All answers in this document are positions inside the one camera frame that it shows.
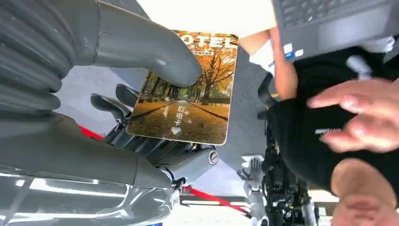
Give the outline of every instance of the autumn tree picture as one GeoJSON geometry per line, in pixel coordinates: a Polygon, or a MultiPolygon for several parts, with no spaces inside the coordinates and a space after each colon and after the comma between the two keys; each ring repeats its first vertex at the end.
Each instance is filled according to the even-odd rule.
{"type": "Polygon", "coordinates": [[[238,37],[174,31],[202,67],[189,87],[170,84],[149,71],[128,133],[220,145],[226,140],[238,37]]]}

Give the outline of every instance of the tree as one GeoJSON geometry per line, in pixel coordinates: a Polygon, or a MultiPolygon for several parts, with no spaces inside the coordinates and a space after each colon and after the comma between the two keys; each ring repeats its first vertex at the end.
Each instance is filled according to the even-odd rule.
{"type": "Polygon", "coordinates": [[[208,67],[204,69],[205,90],[202,105],[208,105],[209,94],[214,84],[222,81],[230,81],[234,74],[236,54],[229,51],[220,50],[219,54],[214,54],[208,61],[208,67]]]}
{"type": "Polygon", "coordinates": [[[190,86],[188,89],[187,89],[187,91],[186,91],[186,94],[187,94],[187,99],[191,99],[191,97],[192,97],[192,90],[194,89],[194,85],[192,85],[192,86],[190,86]]]}
{"type": "Polygon", "coordinates": [[[143,98],[145,96],[145,90],[147,88],[148,80],[150,80],[149,78],[151,76],[151,73],[152,72],[148,71],[147,77],[145,77],[145,83],[144,83],[143,88],[141,89],[141,94],[140,94],[141,98],[143,98]]]}
{"type": "Polygon", "coordinates": [[[173,90],[172,90],[172,98],[173,99],[177,99],[178,98],[179,91],[180,91],[180,87],[173,86],[173,90]]]}
{"type": "Polygon", "coordinates": [[[151,96],[150,94],[152,93],[152,88],[154,87],[157,79],[158,79],[158,76],[155,73],[148,72],[148,76],[147,76],[147,79],[145,81],[145,86],[143,87],[141,98],[145,98],[145,97],[150,97],[151,96]]]}
{"type": "Polygon", "coordinates": [[[179,93],[177,94],[178,98],[187,98],[188,97],[189,88],[180,88],[179,93]]]}
{"type": "Polygon", "coordinates": [[[211,55],[196,54],[198,62],[202,66],[202,75],[200,79],[194,84],[192,88],[193,94],[189,96],[195,97],[195,102],[198,102],[200,95],[203,93],[202,105],[208,105],[210,91],[212,88],[218,88],[221,94],[230,96],[231,83],[234,76],[235,61],[237,56],[237,48],[220,48],[209,46],[211,37],[221,37],[223,39],[219,44],[225,46],[229,40],[230,46],[238,45],[238,37],[232,34],[215,34],[205,32],[185,32],[178,31],[179,37],[190,35],[192,37],[191,44],[187,46],[196,51],[205,51],[212,53],[211,55]]]}
{"type": "Polygon", "coordinates": [[[158,77],[157,80],[155,81],[154,86],[151,89],[151,93],[150,93],[150,98],[152,98],[155,94],[155,91],[157,90],[158,84],[160,83],[161,78],[158,77]]]}
{"type": "Polygon", "coordinates": [[[162,97],[164,97],[167,87],[168,87],[168,83],[165,82],[165,83],[163,84],[163,87],[162,87],[162,97]]]}
{"type": "Polygon", "coordinates": [[[172,98],[173,97],[173,93],[175,92],[175,86],[170,84],[170,88],[169,88],[169,92],[168,92],[168,97],[172,98]]]}
{"type": "Polygon", "coordinates": [[[170,97],[170,92],[172,91],[173,85],[169,84],[169,90],[167,96],[170,97]]]}

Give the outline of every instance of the light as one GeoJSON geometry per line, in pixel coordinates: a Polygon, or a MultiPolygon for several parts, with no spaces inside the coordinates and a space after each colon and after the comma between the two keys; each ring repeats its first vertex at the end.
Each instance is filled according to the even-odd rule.
{"type": "Polygon", "coordinates": [[[230,205],[232,205],[232,206],[245,206],[245,207],[251,208],[251,205],[249,205],[246,202],[231,202],[230,205]]]}
{"type": "Polygon", "coordinates": [[[17,180],[15,182],[15,185],[18,187],[22,187],[22,186],[24,186],[24,184],[25,184],[25,180],[17,180]]]}
{"type": "Polygon", "coordinates": [[[320,226],[331,226],[332,216],[320,216],[319,225],[320,226]]]}
{"type": "Polygon", "coordinates": [[[9,174],[9,173],[0,173],[0,177],[7,177],[7,178],[20,178],[20,175],[9,174]]]}
{"type": "Polygon", "coordinates": [[[267,206],[267,200],[265,198],[265,196],[262,196],[262,200],[263,200],[263,206],[267,206]]]}
{"type": "Polygon", "coordinates": [[[54,218],[19,218],[19,219],[11,219],[10,223],[17,223],[17,222],[33,222],[33,221],[46,221],[46,220],[53,220],[54,218]]]}
{"type": "Polygon", "coordinates": [[[319,216],[327,216],[326,208],[319,207],[319,216]]]}
{"type": "Polygon", "coordinates": [[[157,201],[157,202],[165,202],[165,201],[162,200],[162,199],[154,199],[154,201],[157,201]]]}
{"type": "Polygon", "coordinates": [[[248,213],[250,213],[251,212],[251,209],[249,208],[249,207],[241,207],[241,209],[243,209],[243,210],[245,210],[246,212],[248,212],[248,213]]]}
{"type": "Polygon", "coordinates": [[[26,218],[40,218],[40,219],[49,219],[49,218],[103,218],[110,217],[115,214],[121,214],[123,216],[124,210],[116,210],[110,213],[103,214],[80,214],[80,213],[16,213],[17,216],[26,217],[26,218]]]}
{"type": "Polygon", "coordinates": [[[140,196],[143,194],[143,192],[140,192],[138,195],[136,195],[133,199],[132,199],[132,201],[130,202],[130,205],[132,205],[134,202],[136,202],[136,200],[138,199],[138,198],[140,198],[140,196]]]}
{"type": "Polygon", "coordinates": [[[52,186],[48,186],[44,179],[39,179],[39,178],[34,179],[29,188],[32,190],[67,193],[67,194],[94,195],[94,196],[106,196],[106,197],[118,197],[118,198],[125,197],[125,194],[91,192],[91,191],[81,191],[81,190],[75,190],[75,189],[52,187],[52,186]]]}
{"type": "Polygon", "coordinates": [[[310,190],[309,196],[313,202],[339,202],[339,198],[323,190],[310,190]]]}
{"type": "Polygon", "coordinates": [[[191,201],[191,200],[183,200],[183,204],[197,204],[197,205],[219,205],[220,202],[216,201],[191,201]]]}

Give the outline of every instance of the human hand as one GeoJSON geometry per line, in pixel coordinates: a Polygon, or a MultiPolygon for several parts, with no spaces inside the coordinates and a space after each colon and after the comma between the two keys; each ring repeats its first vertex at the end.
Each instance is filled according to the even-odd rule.
{"type": "Polygon", "coordinates": [[[280,32],[278,27],[273,27],[269,30],[271,46],[273,48],[273,56],[276,62],[285,64],[286,58],[281,44],[280,32]]]}
{"type": "Polygon", "coordinates": [[[310,108],[331,105],[358,114],[342,131],[321,138],[334,151],[385,153],[399,148],[399,81],[347,81],[308,101],[310,108]]]}

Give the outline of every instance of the gray floor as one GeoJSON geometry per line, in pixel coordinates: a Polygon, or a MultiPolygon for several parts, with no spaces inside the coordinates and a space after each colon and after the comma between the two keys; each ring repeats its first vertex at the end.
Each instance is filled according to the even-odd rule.
{"type": "MultiPolygon", "coordinates": [[[[134,0],[106,0],[113,5],[147,17],[134,0]]],[[[142,68],[104,68],[77,66],[63,80],[57,96],[62,106],[57,110],[72,117],[99,134],[106,134],[115,125],[111,114],[96,110],[90,104],[90,94],[98,93],[115,97],[118,83],[141,89],[147,70],[142,68]]],[[[232,93],[228,138],[218,147],[221,161],[200,177],[194,187],[215,195],[243,195],[242,181],[235,175],[240,169],[241,155],[264,153],[264,123],[256,119],[264,106],[257,99],[256,91],[265,76],[259,66],[248,62],[248,55],[239,49],[232,93]]]]}

